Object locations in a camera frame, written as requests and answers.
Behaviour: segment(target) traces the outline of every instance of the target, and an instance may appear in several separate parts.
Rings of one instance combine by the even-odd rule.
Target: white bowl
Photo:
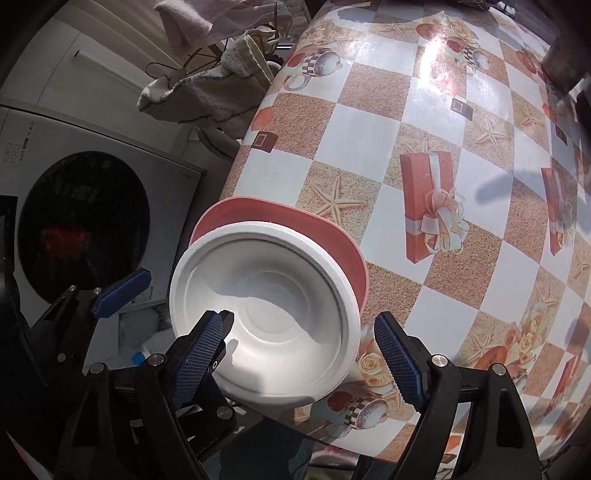
[[[245,404],[319,400],[343,381],[359,348],[359,309],[339,265],[310,238],[274,223],[231,223],[189,246],[170,287],[176,336],[206,310],[234,313],[214,376]]]

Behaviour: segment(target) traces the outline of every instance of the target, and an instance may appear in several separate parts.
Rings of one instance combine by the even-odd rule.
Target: white towel
[[[273,21],[275,3],[275,0],[157,0],[154,9],[160,13],[173,52],[184,55]],[[279,33],[287,35],[292,17],[280,1],[277,1],[277,22]]]
[[[189,76],[176,70],[150,83],[138,109],[157,120],[221,128],[243,138],[272,81],[265,57],[244,34],[228,42],[217,67]]]

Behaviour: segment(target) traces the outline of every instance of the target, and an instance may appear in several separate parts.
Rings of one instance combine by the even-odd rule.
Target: rose print
[[[534,336],[531,333],[526,333],[521,340],[519,341],[519,351],[521,353],[527,353],[531,350],[531,346],[533,345]]]
[[[377,353],[364,353],[359,358],[357,365],[361,370],[362,375],[375,375],[382,371],[382,363],[385,363],[384,359]]]

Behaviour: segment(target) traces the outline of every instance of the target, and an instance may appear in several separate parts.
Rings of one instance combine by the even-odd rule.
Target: washing machine
[[[0,108],[0,194],[17,195],[15,278],[32,325],[70,285],[104,288],[144,267],[123,310],[167,298],[201,173],[53,118]]]

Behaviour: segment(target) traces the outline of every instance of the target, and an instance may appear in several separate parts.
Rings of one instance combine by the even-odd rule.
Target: checkered tablecloth
[[[319,12],[261,104],[222,197],[283,202],[340,225],[368,263],[369,299],[363,351],[340,396],[276,418],[396,461],[418,415],[373,340],[373,319],[389,310],[456,365],[487,365],[502,351],[542,458],[578,425],[591,402],[591,144],[572,99],[545,82],[547,50],[493,9],[348,0]],[[436,253],[411,261],[401,155],[434,151],[450,155],[446,199],[468,232],[455,247],[440,235]],[[388,403],[368,429],[345,419],[359,389]]]

